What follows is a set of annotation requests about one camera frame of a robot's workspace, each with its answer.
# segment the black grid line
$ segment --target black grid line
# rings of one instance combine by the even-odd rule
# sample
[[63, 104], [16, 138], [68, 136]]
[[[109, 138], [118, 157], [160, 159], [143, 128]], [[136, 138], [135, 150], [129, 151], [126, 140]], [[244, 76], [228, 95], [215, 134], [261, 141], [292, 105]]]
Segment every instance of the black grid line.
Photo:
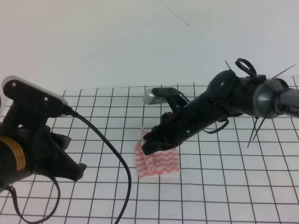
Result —
[[[143, 120], [144, 120], [144, 108], [145, 108], [145, 104], [143, 104], [143, 111], [142, 111], [142, 126], [143, 126]], [[137, 192], [136, 192], [134, 224], [136, 224], [136, 217], [137, 217], [138, 190], [139, 190], [139, 177], [137, 178]]]
[[[16, 214], [3, 214], [3, 215], [6, 215], [6, 216], [17, 216]], [[26, 215], [28, 217], [41, 217], [40, 215]], [[67, 216], [67, 217], [72, 217], [72, 218], [87, 218], [85, 216]], [[94, 216], [92, 218], [105, 218], [105, 219], [108, 219], [110, 217], [97, 217], [97, 216]], [[133, 217], [123, 217], [122, 219], [134, 219]], [[158, 218], [137, 218], [138, 220], [158, 220]], [[180, 221], [181, 219], [174, 219], [174, 218], [160, 218], [160, 220], [168, 220], [168, 221]], [[206, 220], [205, 219], [184, 219], [184, 221], [203, 221], [205, 222]], [[210, 220], [207, 220], [208, 222], [229, 222], [227, 220], [213, 220], [213, 219], [210, 219]], [[280, 223], [278, 221], [258, 221], [259, 223]], [[254, 223], [254, 221], [232, 221], [232, 223]], [[299, 222], [283, 222], [283, 223], [286, 223], [286, 224], [299, 224]]]
[[266, 165], [266, 161], [265, 161], [265, 158], [264, 158], [264, 155], [263, 155], [263, 151], [262, 151], [262, 147], [261, 147], [261, 143], [259, 142], [259, 136], [258, 134], [256, 135], [256, 138], [257, 138], [257, 141], [258, 141], [258, 144], [259, 144], [259, 148], [261, 150], [261, 154], [262, 154], [262, 157], [263, 157], [263, 163], [264, 163], [264, 166], [266, 168], [266, 173], [267, 173], [267, 177], [268, 177], [268, 181], [269, 181], [269, 187], [271, 189], [271, 193], [272, 193], [272, 197], [273, 197], [273, 202], [274, 202], [274, 205], [275, 205], [275, 209], [276, 209], [276, 212], [277, 212], [277, 217], [278, 217], [278, 220], [280, 222], [280, 216], [279, 216], [279, 211], [278, 211], [278, 208], [277, 208], [277, 203], [276, 203], [276, 200], [275, 200], [275, 196], [274, 196], [274, 192], [273, 192], [273, 186], [271, 184], [271, 180], [270, 180], [270, 176], [269, 176], [269, 170], [267, 169], [267, 165]]
[[[34, 198], [34, 199], [48, 199], [48, 197], [30, 197], [30, 198]], [[90, 198], [72, 198], [74, 200], [90, 200]], [[94, 199], [95, 201], [114, 201], [113, 198], [110, 198], [110, 199], [107, 199], [107, 198], [96, 198]], [[115, 201], [123, 201], [124, 199], [121, 199], [121, 198], [116, 198]], [[158, 199], [138, 199], [138, 201], [140, 202], [159, 202]], [[161, 202], [181, 202], [181, 200], [164, 200], [164, 199], [161, 199], [160, 200]], [[200, 202], [200, 203], [203, 203], [203, 202], [206, 202], [206, 203], [223, 203], [223, 204], [227, 204], [227, 202], [224, 202], [224, 201], [203, 201], [203, 200], [183, 200], [182, 202]], [[298, 205], [298, 203], [272, 203], [272, 202], [229, 202], [230, 204], [281, 204], [281, 205]]]
[[[57, 118], [54, 119], [53, 126], [52, 126], [52, 128], [51, 128], [51, 131], [53, 131], [53, 128], [54, 128], [54, 126], [55, 126], [55, 122], [56, 122], [56, 120], [57, 120]], [[47, 201], [47, 204], [46, 204], [46, 208], [45, 208], [45, 212], [44, 212], [44, 214], [43, 214], [43, 218], [45, 218], [45, 216], [46, 216], [46, 212], [47, 212], [47, 208], [48, 208], [48, 205], [49, 205], [49, 202], [50, 202], [50, 198], [51, 198], [51, 194], [52, 194], [53, 188], [54, 188], [54, 183], [52, 183], [51, 191], [50, 191], [50, 193], [49, 193], [49, 198], [48, 198], [48, 201]]]
[[[194, 85], [194, 83], [193, 83], [193, 92], [194, 92], [194, 99], [195, 99], [196, 96], [195, 96], [195, 85]], [[201, 162], [202, 153], [200, 151], [200, 143], [199, 143], [200, 139], [199, 139], [199, 134], [198, 133], [197, 133], [197, 139], [198, 139], [198, 147], [199, 147], [199, 161], [200, 161], [200, 166], [201, 166], [200, 173], [201, 173], [201, 181], [202, 181], [202, 193], [203, 193], [203, 198], [204, 198], [205, 217], [206, 217], [206, 224], [207, 224], [205, 182], [204, 182], [204, 175], [203, 175], [203, 169], [202, 169], [202, 162]]]
[[224, 188], [225, 188], [226, 200], [227, 200], [226, 203], [227, 203], [227, 206], [228, 206], [228, 215], [229, 215], [230, 223], [232, 223], [232, 216], [230, 214], [230, 207], [229, 207], [229, 200], [228, 200], [228, 189], [227, 189], [226, 180], [225, 180], [225, 174], [224, 174], [224, 168], [223, 168], [223, 161], [222, 161], [222, 155], [221, 155], [221, 148], [220, 148], [220, 142], [219, 142], [218, 132], [216, 134], [217, 134], [219, 154], [220, 154], [220, 161], [221, 161], [221, 167], [222, 167], [222, 169], [220, 169], [220, 170], [222, 170], [222, 174], [223, 174]]
[[[78, 104], [79, 104], [79, 101], [80, 101], [81, 92], [82, 92], [82, 90], [80, 90], [80, 94], [79, 94], [78, 101], [77, 101], [77, 107], [78, 107]], [[82, 155], [83, 155], [83, 151], [84, 151], [85, 142], [86, 142], [86, 138], [87, 138], [87, 135], [88, 135], [88, 130], [89, 130], [89, 127], [87, 128], [87, 132], [86, 132], [86, 136], [85, 136], [85, 141], [84, 141], [84, 145], [83, 145], [83, 148], [82, 148], [82, 154], [81, 154], [81, 156], [80, 156], [80, 161], [79, 161], [79, 163], [81, 162], [81, 159], [82, 159]], [[69, 206], [68, 206], [68, 208], [67, 208], [67, 212], [66, 212], [66, 216], [65, 216], [64, 224], [66, 223], [67, 215], [68, 215], [68, 213], [69, 213], [69, 209], [70, 209], [70, 206], [71, 206], [71, 200], [72, 200], [72, 196], [73, 196], [73, 193], [74, 193], [75, 185], [76, 185], [76, 183], [73, 184], [73, 187], [72, 187], [72, 190], [71, 190], [70, 202], [69, 202]]]
[[286, 165], [287, 171], [288, 171], [288, 173], [289, 173], [289, 175], [290, 175], [290, 179], [291, 179], [291, 182], [292, 182], [292, 186], [293, 186], [293, 189], [294, 189], [294, 193], [295, 193], [295, 195], [296, 195], [296, 199], [297, 199], [297, 202], [298, 202], [298, 204], [299, 204], [299, 199], [298, 199], [297, 191], [296, 191], [296, 189], [295, 189], [295, 187], [294, 187], [294, 181], [293, 181], [293, 178], [292, 178], [290, 169], [289, 169], [289, 165], [288, 165], [288, 163], [287, 163], [287, 161], [286, 161], [286, 159], [285, 159], [285, 153], [284, 153], [284, 151], [283, 151], [283, 149], [282, 149], [282, 146], [281, 146], [281, 143], [280, 143], [280, 141], [279, 141], [279, 136], [278, 136], [277, 130], [276, 130], [276, 128], [275, 128], [275, 124], [274, 124], [273, 119], [272, 119], [272, 123], [273, 123], [274, 129], [275, 129], [275, 133], [276, 133], [276, 135], [277, 135], [277, 139], [278, 139], [278, 142], [279, 142], [279, 146], [280, 146], [280, 149], [281, 149], [281, 153], [282, 153], [283, 158], [284, 158], [284, 160], [285, 160], [285, 165]]
[[[126, 113], [125, 113], [125, 120], [124, 120], [124, 123], [123, 123], [123, 132], [122, 132], [122, 139], [121, 139], [121, 151], [120, 151], [120, 154], [122, 153], [123, 137], [124, 137], [124, 135], [125, 135], [126, 115], [127, 115], [127, 111], [128, 111], [128, 103], [129, 103], [129, 93], [130, 93], [130, 87], [128, 88], [127, 108], [126, 108]], [[114, 207], [115, 207], [115, 199], [116, 199], [116, 191], [117, 191], [118, 176], [119, 176], [119, 173], [120, 173], [120, 166], [121, 166], [121, 161], [118, 162], [118, 168], [117, 168], [117, 177], [116, 177], [116, 185], [115, 185], [114, 201], [113, 201], [112, 214], [111, 214], [111, 224], [112, 224], [112, 222], [113, 222], [113, 216], [114, 216]]]
[[[58, 183], [74, 183], [74, 181], [60, 181]], [[79, 183], [94, 183], [94, 182], [88, 182], [88, 181], [82, 181], [82, 182], [79, 182]], [[98, 182], [98, 183], [115, 183], [115, 182], [107, 182], [107, 181], [102, 181], [102, 182]], [[142, 182], [142, 184], [157, 184], [155, 182]], [[163, 184], [182, 184], [182, 185], [203, 185], [202, 183], [163, 183]], [[224, 184], [209, 184], [209, 183], [205, 183], [206, 186], [224, 186]], [[226, 184], [226, 186], [230, 186], [230, 187], [247, 187], [247, 186], [250, 186], [250, 187], [270, 187], [270, 185], [256, 185], [256, 184], [252, 184], [252, 185], [246, 185], [246, 184]], [[271, 185], [272, 187], [276, 187], [276, 188], [288, 188], [288, 187], [292, 187], [292, 185]]]
[[[237, 132], [237, 126], [235, 124], [235, 118], [234, 119], [234, 126], [235, 126], [235, 132], [236, 132], [236, 135], [237, 135], [237, 139], [239, 141], [239, 136], [238, 136], [238, 132]], [[245, 174], [245, 178], [246, 178], [246, 183], [248, 185], [248, 178], [247, 178], [247, 172], [246, 172], [246, 169], [245, 169], [245, 164], [244, 164], [244, 159], [243, 159], [243, 154], [242, 154], [242, 150], [241, 150], [241, 146], [240, 146], [240, 143], [238, 144], [239, 145], [239, 149], [240, 149], [240, 154], [241, 154], [241, 159], [242, 159], [242, 164], [243, 164], [243, 167], [244, 167], [244, 174]], [[252, 198], [251, 198], [251, 193], [250, 193], [250, 188], [247, 187], [248, 189], [248, 193], [249, 193], [249, 198], [250, 198], [250, 203], [251, 203], [251, 208], [252, 208], [252, 214], [253, 214], [253, 218], [254, 218], [254, 221], [256, 223], [256, 215], [254, 213], [254, 208], [253, 208], [253, 204], [252, 204]]]
[[[111, 106], [111, 104], [112, 104], [113, 91], [114, 91], [114, 88], [112, 89], [112, 93], [111, 93], [110, 106]], [[106, 127], [108, 126], [108, 120], [109, 120], [110, 109], [111, 109], [111, 108], [109, 108], [109, 111], [108, 111], [108, 119], [107, 119], [107, 122], [106, 122]], [[96, 175], [96, 178], [95, 178], [95, 184], [94, 184], [94, 189], [93, 189], [93, 197], [92, 197], [92, 202], [91, 202], [91, 205], [90, 205], [90, 211], [89, 211], [89, 216], [88, 216], [87, 224], [89, 224], [90, 217], [91, 217], [91, 212], [92, 212], [92, 209], [93, 209], [94, 193], [95, 193], [95, 190], [96, 190], [96, 187], [97, 187], [97, 179], [98, 179], [98, 175], [99, 175], [99, 170], [100, 170], [100, 164], [101, 164], [101, 159], [102, 159], [102, 152], [103, 152], [103, 149], [104, 149], [104, 144], [102, 145], [101, 157], [100, 157], [100, 161], [99, 161], [99, 165], [98, 165], [97, 175]]]

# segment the grid paper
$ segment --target grid paper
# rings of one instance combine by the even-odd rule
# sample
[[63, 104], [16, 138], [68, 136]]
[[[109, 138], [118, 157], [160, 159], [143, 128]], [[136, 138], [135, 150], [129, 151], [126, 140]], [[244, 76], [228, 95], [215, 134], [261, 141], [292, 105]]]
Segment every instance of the grid paper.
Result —
[[[285, 80], [293, 88], [299, 85], [299, 77]], [[196, 84], [175, 87], [190, 100], [206, 90], [206, 86]], [[105, 134], [130, 167], [131, 196], [120, 223], [299, 224], [299, 119], [280, 116], [266, 120], [247, 149], [252, 117], [230, 118], [229, 125], [219, 133], [200, 132], [177, 148], [181, 173], [138, 179], [134, 146], [141, 127], [150, 130], [159, 124], [161, 114], [171, 111], [167, 104], [144, 105], [146, 88], [153, 86], [63, 92], [70, 106]], [[59, 206], [44, 223], [114, 223], [128, 186], [123, 166], [80, 120], [49, 119], [47, 125], [53, 132], [72, 138], [66, 152], [87, 168], [76, 183], [57, 178]], [[57, 190], [49, 179], [32, 175], [13, 186], [27, 220], [39, 220], [53, 209]], [[0, 193], [0, 223], [24, 223], [7, 191]]]

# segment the thin metal rod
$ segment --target thin metal rod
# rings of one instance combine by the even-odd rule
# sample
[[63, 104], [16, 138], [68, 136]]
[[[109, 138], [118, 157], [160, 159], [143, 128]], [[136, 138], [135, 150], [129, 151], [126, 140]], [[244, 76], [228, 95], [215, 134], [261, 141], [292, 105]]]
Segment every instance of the thin metal rod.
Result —
[[282, 72], [278, 73], [276, 76], [274, 76], [272, 79], [276, 78], [277, 76], [281, 75], [282, 73], [288, 71], [290, 68], [294, 67], [296, 64], [293, 64], [291, 67], [287, 68], [286, 70], [283, 70]]

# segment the red and white cloth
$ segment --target red and white cloth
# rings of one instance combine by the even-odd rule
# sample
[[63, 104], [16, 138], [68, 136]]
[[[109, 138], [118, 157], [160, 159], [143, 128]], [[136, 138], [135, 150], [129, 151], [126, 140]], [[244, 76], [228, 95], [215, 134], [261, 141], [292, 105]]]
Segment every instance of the red and white cloth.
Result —
[[179, 156], [175, 148], [167, 151], [158, 151], [150, 155], [143, 153], [142, 145], [144, 144], [143, 136], [145, 134], [147, 132], [142, 130], [141, 140], [135, 146], [135, 162], [138, 177], [180, 172]]

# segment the white wall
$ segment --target white wall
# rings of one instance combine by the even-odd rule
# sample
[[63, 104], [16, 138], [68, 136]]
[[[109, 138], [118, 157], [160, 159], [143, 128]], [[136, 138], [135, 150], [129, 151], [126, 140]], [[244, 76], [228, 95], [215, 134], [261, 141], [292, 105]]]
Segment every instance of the white wall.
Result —
[[299, 63], [298, 22], [298, 0], [0, 0], [0, 77], [51, 90], [207, 82], [238, 57], [271, 77]]

